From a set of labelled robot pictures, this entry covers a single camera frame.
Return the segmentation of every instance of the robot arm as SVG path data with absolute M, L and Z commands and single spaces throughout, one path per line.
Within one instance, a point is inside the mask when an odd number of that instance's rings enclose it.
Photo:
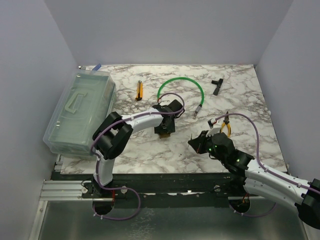
M 97 160 L 101 161 L 98 165 L 101 184 L 105 186 L 112 181 L 115 158 L 123 152 L 132 134 L 147 128 L 154 128 L 155 134 L 165 137 L 169 136 L 176 131 L 175 119 L 183 114 L 184 110 L 179 112 L 182 107 L 180 102 L 173 100 L 169 105 L 161 106 L 157 104 L 147 111 L 132 115 L 119 115 L 116 112 L 110 113 L 94 133 L 93 140 L 113 123 L 124 119 L 131 120 L 126 120 L 112 127 L 98 139 L 95 145 L 95 153 L 99 155 Z M 93 175 L 95 180 L 97 180 L 97 171 Z
M 220 127 L 202 131 L 197 138 L 188 141 L 188 144 L 199 154 L 209 153 L 230 173 L 241 176 L 247 193 L 287 206 L 295 211 L 303 222 L 320 229 L 320 195 L 310 190 L 320 191 L 319 180 L 308 182 L 267 165 L 260 166 L 253 156 L 236 149 L 233 141 L 219 130 Z

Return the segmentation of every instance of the blue object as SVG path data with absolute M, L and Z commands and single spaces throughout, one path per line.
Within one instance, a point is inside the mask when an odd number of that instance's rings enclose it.
M 97 66 L 95 66 L 92 71 L 97 71 L 99 70 L 99 68 L 101 68 L 101 64 L 99 63 Z

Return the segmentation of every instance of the table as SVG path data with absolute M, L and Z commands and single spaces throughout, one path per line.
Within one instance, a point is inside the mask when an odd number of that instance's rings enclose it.
M 207 121 L 225 114 L 242 113 L 256 124 L 260 136 L 260 158 L 263 163 L 279 171 L 287 171 L 270 111 L 253 65 L 104 65 L 99 71 L 109 72 L 116 83 L 117 101 L 114 111 L 120 115 L 138 113 L 156 103 L 159 87 L 175 77 L 196 80 L 204 91 L 204 104 L 196 119 L 193 113 L 201 100 L 196 85 L 177 80 L 163 88 L 163 92 L 181 94 L 185 100 L 185 113 L 175 121 L 176 132 L 169 138 L 159 138 L 152 128 L 133 134 L 123 153 L 114 163 L 115 174 L 159 173 L 221 173 L 228 172 L 219 161 L 208 154 L 197 154 L 188 147 L 188 140 L 208 130 Z M 213 92 L 212 80 L 224 79 L 218 96 Z M 135 101 L 137 83 L 143 82 L 143 99 Z M 164 97 L 169 103 L 174 96 Z M 237 149 L 256 155 L 256 137 L 252 125 L 243 117 L 231 116 L 231 139 Z M 95 159 L 61 157 L 61 174 L 93 174 Z

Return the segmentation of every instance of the gray floor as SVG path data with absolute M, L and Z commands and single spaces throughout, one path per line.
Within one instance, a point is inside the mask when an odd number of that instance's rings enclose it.
M 41 240 L 307 240 L 298 217 L 278 206 L 262 218 L 247 218 L 229 208 L 144 208 L 126 221 L 93 217 L 91 202 L 50 202 Z M 273 204 L 255 200 L 249 210 L 260 214 Z M 114 209 L 124 217 L 133 209 Z

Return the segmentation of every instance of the box handle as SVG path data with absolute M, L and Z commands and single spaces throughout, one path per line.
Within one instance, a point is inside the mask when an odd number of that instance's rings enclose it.
M 77 91 L 75 91 L 74 94 L 72 95 L 72 97 L 70 97 L 69 101 L 64 106 L 64 109 L 66 111 L 74 114 L 76 112 L 76 110 L 70 108 L 71 104 L 74 102 L 74 100 L 76 99 L 76 97 L 78 95 L 83 95 L 85 97 L 87 95 L 87 93 L 88 92 L 86 90 L 77 90 Z

